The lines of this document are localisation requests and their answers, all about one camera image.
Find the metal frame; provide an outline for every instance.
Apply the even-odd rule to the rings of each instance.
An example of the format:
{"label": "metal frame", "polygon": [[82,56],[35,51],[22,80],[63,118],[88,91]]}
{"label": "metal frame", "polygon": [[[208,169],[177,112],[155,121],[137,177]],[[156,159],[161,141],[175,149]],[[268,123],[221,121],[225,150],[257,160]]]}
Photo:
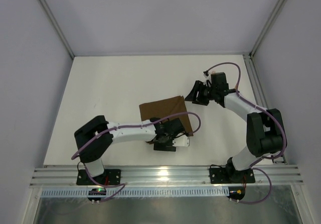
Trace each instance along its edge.
{"label": "metal frame", "polygon": [[253,90],[253,94],[254,94],[256,103],[260,106],[270,108],[270,106],[268,105],[267,100],[265,98],[265,95],[264,95],[264,92],[262,89],[262,85],[261,85],[260,80],[258,78],[258,74],[255,69],[255,64],[252,61],[251,56],[250,55],[243,55],[243,59],[244,59],[247,73],[249,75],[249,79],[250,79],[250,83],[251,83],[251,87]]}
{"label": "metal frame", "polygon": [[69,56],[71,57],[71,59],[75,58],[75,54],[73,53],[64,33],[62,32],[58,22],[55,19],[54,14],[52,13],[50,7],[48,6],[46,0],[38,0],[40,6],[42,7],[42,9],[44,10],[45,14],[48,17],[49,22],[51,23],[51,25],[53,26],[53,28],[55,29],[57,35],[59,36],[61,42],[64,44],[67,52],[69,53]]}
{"label": "metal frame", "polygon": [[27,204],[27,208],[25,210],[22,224],[34,223],[41,193],[42,188],[31,189],[31,195]]}
{"label": "metal frame", "polygon": [[258,36],[253,49],[250,53],[251,56],[254,56],[257,52],[258,48],[260,47],[261,43],[263,42],[264,38],[266,37],[266,34],[269,32],[269,30],[272,28],[274,22],[276,21],[277,17],[279,16],[280,12],[282,11],[285,3],[287,0],[277,0],[269,18],[267,19],[266,23],[264,24],[264,27]]}
{"label": "metal frame", "polygon": [[[270,177],[273,185],[303,184],[296,165],[260,165]],[[209,166],[113,166],[121,169],[121,183],[128,187],[205,187],[242,186],[242,184],[218,184],[210,181]],[[76,166],[38,168],[31,180],[31,188],[77,187]],[[254,170],[256,183],[248,185],[268,185],[266,177]]]}

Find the brown fabric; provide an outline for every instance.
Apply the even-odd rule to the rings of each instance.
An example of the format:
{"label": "brown fabric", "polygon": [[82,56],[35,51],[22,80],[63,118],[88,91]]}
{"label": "brown fabric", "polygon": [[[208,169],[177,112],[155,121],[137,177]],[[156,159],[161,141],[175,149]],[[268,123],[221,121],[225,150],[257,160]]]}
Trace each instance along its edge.
{"label": "brown fabric", "polygon": [[[186,112],[186,106],[183,96],[172,97],[155,102],[147,102],[139,105],[141,120],[149,120],[151,118],[164,118],[168,115]],[[170,118],[170,120],[180,118],[185,131],[190,133],[192,126],[188,115]]]}

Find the metal extrusion bar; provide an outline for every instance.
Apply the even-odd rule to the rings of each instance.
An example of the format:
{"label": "metal extrusion bar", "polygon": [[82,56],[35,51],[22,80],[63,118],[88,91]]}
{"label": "metal extrusion bar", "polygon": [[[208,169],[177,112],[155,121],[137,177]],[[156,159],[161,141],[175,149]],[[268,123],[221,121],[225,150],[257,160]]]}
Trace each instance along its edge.
{"label": "metal extrusion bar", "polygon": [[279,16],[280,12],[282,11],[286,1],[287,0],[278,0],[277,1],[276,5],[274,6],[269,18],[267,19],[260,35],[258,36],[258,38],[253,46],[253,49],[251,51],[251,56],[254,56],[255,53],[257,52],[257,50],[260,47],[260,45],[262,44],[266,34],[269,32],[269,30],[273,26],[274,22],[276,21],[277,17]]}
{"label": "metal extrusion bar", "polygon": [[243,55],[245,67],[249,75],[251,87],[255,97],[255,101],[258,105],[269,108],[267,100],[265,98],[261,82],[259,80],[257,71],[255,69],[254,63],[249,55]]}
{"label": "metal extrusion bar", "polygon": [[[273,185],[303,184],[296,165],[256,167],[269,175]],[[121,183],[126,183],[128,187],[241,186],[241,184],[212,185],[208,166],[113,166],[113,168],[121,169]],[[34,172],[30,187],[75,187],[77,174],[76,166],[39,168]],[[254,175],[256,183],[248,185],[268,185],[266,177],[261,172],[254,171]]]}
{"label": "metal extrusion bar", "polygon": [[295,203],[297,205],[299,215],[301,216],[301,219],[302,219],[302,223],[303,224],[317,223],[314,220],[313,214],[308,205],[308,203],[311,203],[311,201],[309,199],[307,200],[307,195],[304,193],[306,191],[306,187],[304,185],[301,185],[301,186],[292,185],[291,188],[292,188],[293,196],[295,199]]}
{"label": "metal extrusion bar", "polygon": [[32,189],[23,220],[21,221],[22,224],[34,223],[41,194],[41,188]]}
{"label": "metal extrusion bar", "polygon": [[49,5],[47,4],[46,0],[38,0],[38,2],[40,3],[41,7],[43,8],[45,14],[48,17],[49,22],[52,24],[53,28],[55,29],[56,33],[58,34],[60,40],[62,41],[62,43],[64,44],[67,52],[69,53],[69,56],[71,57],[71,59],[75,58],[75,54],[73,53],[64,33],[62,32],[58,22],[55,19],[54,14],[52,13]]}

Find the white wall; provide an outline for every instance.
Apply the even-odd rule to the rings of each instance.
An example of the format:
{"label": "white wall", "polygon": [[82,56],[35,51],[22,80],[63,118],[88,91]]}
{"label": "white wall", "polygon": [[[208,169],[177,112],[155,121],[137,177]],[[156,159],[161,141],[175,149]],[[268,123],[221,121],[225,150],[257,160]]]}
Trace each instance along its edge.
{"label": "white wall", "polygon": [[46,0],[76,56],[249,52],[276,0]]}
{"label": "white wall", "polygon": [[321,0],[288,0],[255,55],[271,105],[282,111],[286,157],[321,210]]}
{"label": "white wall", "polygon": [[17,223],[41,166],[71,58],[37,0],[0,0],[0,222]]}

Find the gray wall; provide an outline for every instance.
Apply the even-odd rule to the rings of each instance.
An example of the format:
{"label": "gray wall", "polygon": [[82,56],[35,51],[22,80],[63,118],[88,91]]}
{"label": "gray wall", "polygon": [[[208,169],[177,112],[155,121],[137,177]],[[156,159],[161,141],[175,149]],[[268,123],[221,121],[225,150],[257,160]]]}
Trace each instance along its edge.
{"label": "gray wall", "polygon": [[282,111],[286,157],[299,165],[317,211],[321,210],[320,53],[321,0],[288,0],[255,55],[271,105]]}
{"label": "gray wall", "polygon": [[0,0],[0,222],[26,207],[72,61],[37,0]]}

